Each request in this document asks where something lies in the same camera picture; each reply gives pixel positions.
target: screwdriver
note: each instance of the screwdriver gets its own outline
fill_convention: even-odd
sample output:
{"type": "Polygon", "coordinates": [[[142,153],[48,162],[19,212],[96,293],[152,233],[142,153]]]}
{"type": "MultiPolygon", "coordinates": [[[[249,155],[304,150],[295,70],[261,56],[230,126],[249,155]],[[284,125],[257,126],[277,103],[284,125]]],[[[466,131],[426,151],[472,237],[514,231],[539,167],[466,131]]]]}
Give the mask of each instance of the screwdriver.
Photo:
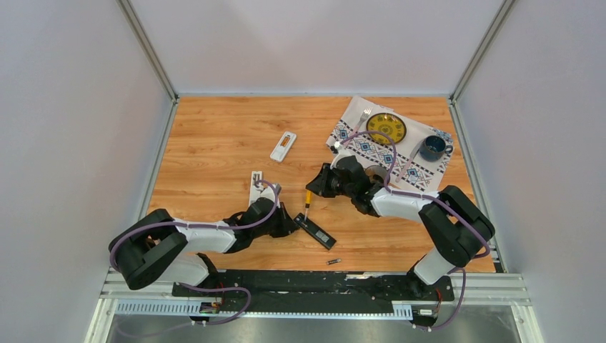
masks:
{"type": "Polygon", "coordinates": [[[309,211],[309,205],[312,203],[312,191],[307,191],[305,194],[305,218],[303,221],[307,221],[307,212],[309,211]]]}

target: white wall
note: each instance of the white wall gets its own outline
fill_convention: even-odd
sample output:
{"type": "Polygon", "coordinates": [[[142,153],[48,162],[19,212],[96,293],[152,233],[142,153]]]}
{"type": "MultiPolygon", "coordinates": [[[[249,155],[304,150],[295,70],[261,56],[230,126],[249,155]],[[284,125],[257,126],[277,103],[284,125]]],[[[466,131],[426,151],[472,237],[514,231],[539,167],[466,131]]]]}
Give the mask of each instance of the white wall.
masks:
{"type": "Polygon", "coordinates": [[[502,0],[133,0],[181,93],[449,94],[502,0]]]}
{"type": "Polygon", "coordinates": [[[546,342],[603,342],[606,2],[519,1],[460,102],[546,342]]]}
{"type": "Polygon", "coordinates": [[[0,342],[81,342],[169,100],[115,1],[0,1],[0,342]]]}

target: metal frame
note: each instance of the metal frame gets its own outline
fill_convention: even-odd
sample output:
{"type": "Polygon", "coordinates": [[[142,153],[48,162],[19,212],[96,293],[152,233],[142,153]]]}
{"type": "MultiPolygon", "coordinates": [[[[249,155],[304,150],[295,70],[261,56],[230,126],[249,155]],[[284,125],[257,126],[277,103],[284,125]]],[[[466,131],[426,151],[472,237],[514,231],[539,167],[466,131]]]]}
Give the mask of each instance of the metal frame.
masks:
{"type": "Polygon", "coordinates": [[[502,2],[501,7],[497,11],[497,14],[495,14],[495,17],[492,20],[492,23],[490,23],[490,26],[488,26],[488,30],[482,38],[480,45],[477,47],[472,59],[470,60],[470,63],[467,65],[467,68],[463,72],[463,75],[461,75],[461,79],[454,88],[454,91],[450,96],[451,100],[457,101],[458,99],[460,99],[461,94],[467,86],[467,83],[469,83],[477,66],[480,64],[482,57],[484,57],[484,54],[490,47],[490,44],[495,39],[499,29],[505,22],[507,15],[511,12],[511,9],[516,1],[517,0],[504,0],[502,2]]]}
{"type": "Polygon", "coordinates": [[[116,0],[116,2],[118,3],[118,5],[120,5],[120,9],[122,10],[124,17],[126,18],[126,21],[128,21],[131,29],[133,30],[136,39],[141,44],[141,49],[145,53],[145,56],[147,56],[151,67],[154,68],[154,71],[158,76],[158,80],[160,80],[160,83],[162,83],[162,86],[169,95],[170,99],[175,102],[179,98],[179,96],[174,90],[174,87],[170,82],[168,74],[162,67],[160,59],[158,58],[158,55],[156,54],[152,43],[149,41],[149,38],[147,38],[147,34],[143,29],[143,25],[141,25],[139,17],[136,15],[132,3],[130,2],[130,0],[116,0]]]}
{"type": "Polygon", "coordinates": [[[248,96],[248,97],[259,97],[259,96],[347,96],[351,97],[354,95],[358,96],[379,96],[382,98],[401,98],[401,97],[412,97],[412,98],[448,98],[451,93],[316,93],[316,92],[301,92],[301,93],[179,93],[180,97],[185,96],[248,96]]]}
{"type": "MultiPolygon", "coordinates": [[[[167,125],[164,128],[162,140],[160,141],[154,167],[152,169],[151,177],[148,183],[148,187],[145,195],[141,201],[141,210],[139,217],[146,214],[149,201],[152,196],[153,188],[157,178],[162,157],[164,156],[164,150],[168,142],[169,134],[172,128],[174,117],[179,104],[179,96],[182,94],[176,93],[172,86],[167,73],[162,68],[162,65],[149,42],[145,30],[141,25],[139,18],[137,17],[135,10],[130,0],[116,0],[120,5],[126,20],[131,25],[133,32],[145,54],[147,55],[150,64],[153,66],[158,79],[162,83],[163,87],[167,91],[170,98],[173,100],[173,107],[171,109],[167,125]]],[[[449,110],[452,116],[454,127],[459,137],[460,146],[462,148],[462,154],[465,159],[467,171],[470,176],[472,187],[476,196],[476,201],[479,208],[489,217],[491,217],[492,210],[488,201],[484,197],[484,185],[480,175],[477,173],[477,167],[475,157],[469,142],[466,137],[465,123],[460,115],[460,109],[457,101],[463,94],[467,84],[472,78],[477,66],[480,64],[482,57],[489,49],[490,44],[494,40],[500,27],[510,13],[516,0],[504,0],[502,2],[499,11],[496,13],[489,29],[487,30],[484,38],[478,46],[474,56],[471,58],[465,72],[461,76],[455,90],[452,94],[409,94],[410,96],[445,96],[449,98],[449,110]]],[[[195,96],[221,96],[226,94],[191,94],[195,96]]],[[[241,96],[256,96],[258,94],[240,94],[241,96]]],[[[302,95],[302,96],[346,96],[350,94],[276,94],[276,95],[302,95]]],[[[375,94],[381,96],[404,96],[404,94],[375,94]]],[[[503,263],[499,259],[498,251],[498,236],[490,241],[490,247],[493,250],[492,256],[493,261],[496,263],[503,263]]],[[[364,273],[352,274],[347,277],[360,278],[360,277],[371,277],[380,274],[405,274],[405,273],[364,273]]],[[[455,292],[455,299],[461,292],[462,286],[462,275],[453,274],[451,275],[453,291],[455,292]]],[[[124,311],[131,311],[136,305],[138,307],[139,314],[165,314],[165,315],[184,315],[187,316],[190,313],[183,312],[187,308],[188,304],[196,304],[200,302],[212,302],[214,298],[209,297],[173,297],[172,296],[172,283],[171,282],[155,282],[153,285],[141,289],[139,291],[132,291],[128,288],[122,276],[113,269],[110,269],[103,289],[101,291],[99,301],[97,303],[91,325],[86,334],[86,343],[101,343],[105,342],[111,323],[115,314],[126,313],[124,311]]],[[[324,314],[292,314],[292,313],[257,313],[247,312],[244,316],[246,317],[271,317],[271,318],[339,318],[339,319],[401,319],[405,314],[405,311],[412,305],[425,305],[433,304],[432,302],[393,302],[394,315],[392,316],[367,316],[364,314],[352,314],[347,316],[342,315],[324,315],[324,314]]],[[[522,340],[522,343],[539,342],[542,343],[542,337],[537,325],[534,309],[527,293],[524,280],[520,274],[488,274],[488,273],[468,273],[467,274],[467,288],[465,291],[464,305],[467,306],[506,306],[512,309],[514,314],[517,330],[522,340]]]]}

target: white remote control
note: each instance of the white remote control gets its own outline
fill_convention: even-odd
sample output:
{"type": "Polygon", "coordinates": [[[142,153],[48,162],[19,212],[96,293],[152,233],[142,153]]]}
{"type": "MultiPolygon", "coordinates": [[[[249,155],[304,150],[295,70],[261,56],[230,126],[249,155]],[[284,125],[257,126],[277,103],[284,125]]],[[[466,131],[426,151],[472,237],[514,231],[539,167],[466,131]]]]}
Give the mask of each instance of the white remote control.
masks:
{"type": "Polygon", "coordinates": [[[295,139],[297,139],[296,134],[286,131],[282,135],[282,138],[278,141],[278,144],[274,148],[274,151],[272,151],[272,154],[269,155],[269,158],[278,162],[284,161],[284,158],[286,157],[286,154],[288,154],[288,151],[290,150],[290,147],[294,143],[295,139]]]}

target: wooden table surface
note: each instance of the wooden table surface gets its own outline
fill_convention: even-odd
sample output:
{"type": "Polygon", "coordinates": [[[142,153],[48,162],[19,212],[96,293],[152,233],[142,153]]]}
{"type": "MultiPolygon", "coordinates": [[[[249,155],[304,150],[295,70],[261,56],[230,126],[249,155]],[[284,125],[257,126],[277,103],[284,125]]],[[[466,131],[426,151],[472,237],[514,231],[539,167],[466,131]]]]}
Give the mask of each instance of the wooden table surface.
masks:
{"type": "MultiPolygon", "coordinates": [[[[349,97],[181,98],[149,211],[165,208],[173,217],[215,222],[245,211],[250,174],[282,185],[280,201],[294,218],[304,210],[305,185],[332,154],[327,137],[349,97]],[[284,133],[297,134],[286,159],[269,159],[284,133]]],[[[440,189],[454,184],[472,197],[461,149],[444,98],[367,98],[398,114],[453,134],[456,149],[440,189]]],[[[208,253],[219,269],[344,270],[405,272],[432,247],[422,224],[360,214],[346,197],[314,196],[309,218],[337,243],[327,251],[298,230],[280,239],[255,239],[235,254],[208,253]],[[341,263],[326,265],[330,259],[341,263]]],[[[494,272],[490,257],[471,262],[470,272],[494,272]]]]}

